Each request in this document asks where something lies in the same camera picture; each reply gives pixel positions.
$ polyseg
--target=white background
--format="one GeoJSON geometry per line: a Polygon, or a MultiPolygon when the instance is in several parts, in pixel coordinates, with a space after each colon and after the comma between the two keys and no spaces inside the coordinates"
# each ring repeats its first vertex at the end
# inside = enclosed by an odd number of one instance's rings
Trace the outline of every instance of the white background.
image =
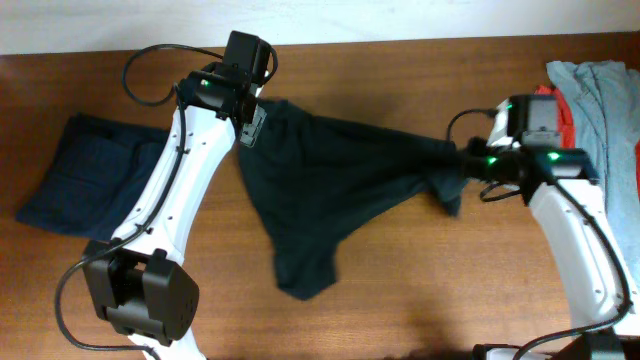
{"type": "Polygon", "coordinates": [[[0,54],[640,29],[640,0],[0,0],[0,54]]]}

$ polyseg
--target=wooden surface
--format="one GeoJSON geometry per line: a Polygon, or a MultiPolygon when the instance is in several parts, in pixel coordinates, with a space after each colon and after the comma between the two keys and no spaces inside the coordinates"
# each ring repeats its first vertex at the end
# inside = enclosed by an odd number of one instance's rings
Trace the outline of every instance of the wooden surface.
{"type": "MultiPolygon", "coordinates": [[[[623,60],[638,68],[638,34],[283,46],[265,90],[316,114],[441,138],[449,119],[548,84],[545,63],[623,60]]],[[[0,358],[141,359],[87,353],[58,332],[53,291],[86,241],[16,223],[76,112],[168,127],[173,105],[145,108],[120,88],[131,52],[0,57],[0,358]]],[[[141,96],[160,97],[207,59],[160,52],[131,69],[141,96]]],[[[461,120],[459,144],[486,135],[461,120]]],[[[549,247],[519,199],[483,204],[464,192],[448,218],[419,195],[373,219],[337,253],[339,282],[308,302],[275,287],[272,248],[240,179],[235,151],[216,172],[196,216],[186,270],[201,300],[195,335],[213,359],[372,359],[476,343],[522,344],[569,326],[549,247]]],[[[64,294],[79,338],[127,343],[99,321],[81,276],[64,294]]]]}

